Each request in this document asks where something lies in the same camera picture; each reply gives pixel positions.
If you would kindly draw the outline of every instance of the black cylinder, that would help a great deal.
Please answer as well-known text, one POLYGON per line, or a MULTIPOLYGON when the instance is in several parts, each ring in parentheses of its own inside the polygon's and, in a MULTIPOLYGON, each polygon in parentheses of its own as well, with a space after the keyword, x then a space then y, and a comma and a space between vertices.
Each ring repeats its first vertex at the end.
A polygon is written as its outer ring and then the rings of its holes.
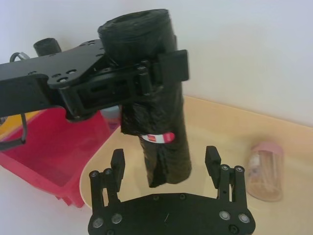
MULTIPOLYGON (((160 53, 177 50, 169 13, 165 9, 131 13, 106 22, 98 29, 111 64, 133 65, 155 60, 160 53)), ((144 101, 123 105, 122 132, 138 135, 145 154, 150 187, 177 184, 191 172, 183 116, 181 82, 150 94, 144 101), (144 140, 142 135, 173 133, 170 143, 144 140)))
POLYGON ((58 41, 54 38, 45 38, 34 44, 38 56, 56 54, 61 51, 58 41))

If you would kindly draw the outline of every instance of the robotic arm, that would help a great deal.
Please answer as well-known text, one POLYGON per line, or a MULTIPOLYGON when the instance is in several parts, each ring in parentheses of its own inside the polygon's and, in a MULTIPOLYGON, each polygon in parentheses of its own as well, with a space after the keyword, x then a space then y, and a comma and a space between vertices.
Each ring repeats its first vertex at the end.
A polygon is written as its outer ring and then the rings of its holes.
MULTIPOLYGON (((188 74, 186 50, 118 67, 106 56, 101 41, 91 40, 65 52, 0 65, 0 117, 61 106, 68 120, 82 121, 100 109, 144 101, 149 94, 188 80, 188 74)), ((218 189, 217 199, 169 193, 120 202, 117 193, 125 160, 123 150, 115 150, 111 168, 89 175, 89 234, 252 234, 255 221, 247 209, 243 167, 221 165, 213 146, 206 149, 205 164, 218 189), (104 188, 109 196, 106 207, 104 188)))

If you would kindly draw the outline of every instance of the red and white label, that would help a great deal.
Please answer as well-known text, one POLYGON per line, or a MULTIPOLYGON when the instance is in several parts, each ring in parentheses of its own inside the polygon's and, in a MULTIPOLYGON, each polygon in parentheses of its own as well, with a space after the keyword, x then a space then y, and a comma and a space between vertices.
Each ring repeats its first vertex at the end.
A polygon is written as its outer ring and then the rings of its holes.
POLYGON ((175 135, 172 132, 165 133, 163 135, 144 135, 141 136, 144 140, 152 143, 170 143, 175 139, 175 135))

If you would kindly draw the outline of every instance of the wooden table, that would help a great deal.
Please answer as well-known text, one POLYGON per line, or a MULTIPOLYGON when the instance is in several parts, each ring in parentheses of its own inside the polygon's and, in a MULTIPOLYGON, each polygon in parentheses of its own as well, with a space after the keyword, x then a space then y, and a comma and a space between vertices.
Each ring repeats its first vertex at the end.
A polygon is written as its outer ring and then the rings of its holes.
POLYGON ((126 161, 118 194, 121 201, 167 192, 216 197, 204 164, 205 147, 216 146, 224 164, 246 166, 251 147, 269 140, 285 151, 284 199, 267 203, 248 195, 248 207, 257 223, 254 235, 312 233, 313 128, 191 97, 185 97, 184 111, 193 165, 189 179, 177 185, 149 188, 138 137, 124 135, 118 129, 82 172, 80 191, 85 203, 91 207, 89 173, 110 167, 117 148, 124 149, 126 161))

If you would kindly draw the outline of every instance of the red plastic bin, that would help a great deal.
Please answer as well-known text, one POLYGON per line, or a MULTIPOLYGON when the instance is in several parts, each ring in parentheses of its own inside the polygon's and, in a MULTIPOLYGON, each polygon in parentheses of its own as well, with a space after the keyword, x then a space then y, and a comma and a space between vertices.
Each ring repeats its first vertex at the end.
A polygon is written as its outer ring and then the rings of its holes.
MULTIPOLYGON (((79 178, 88 160, 109 138, 107 122, 98 112, 86 121, 70 123, 64 109, 54 108, 27 124, 26 144, 0 152, 0 165, 67 205, 82 207, 79 178)), ((19 128, 4 141, 21 134, 19 128)))

